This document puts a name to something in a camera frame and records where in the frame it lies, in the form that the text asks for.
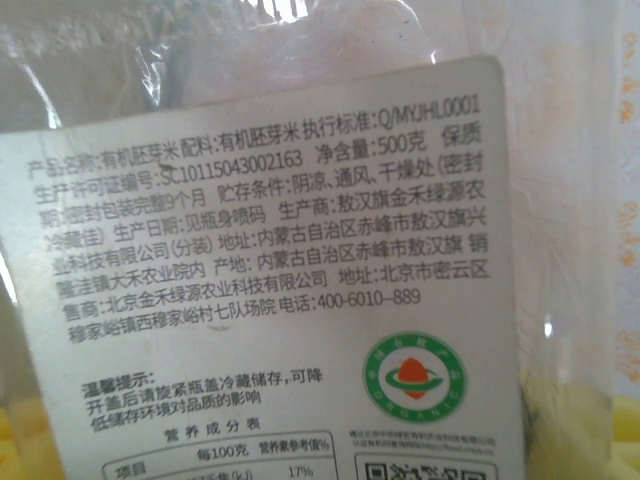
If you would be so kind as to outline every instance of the plastic bag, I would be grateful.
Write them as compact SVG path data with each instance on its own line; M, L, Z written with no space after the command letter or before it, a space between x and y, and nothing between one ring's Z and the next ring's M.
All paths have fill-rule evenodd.
M604 478L618 2L58 3L55 12L41 0L0 8L0 131L55 129L496 56L508 94L530 478ZM10 276L3 278L9 285ZM19 328L12 330L7 335L19 339ZM18 350L5 365L27 357ZM9 383L24 378L5 370ZM26 383L8 389L9 403L36 393L35 382Z

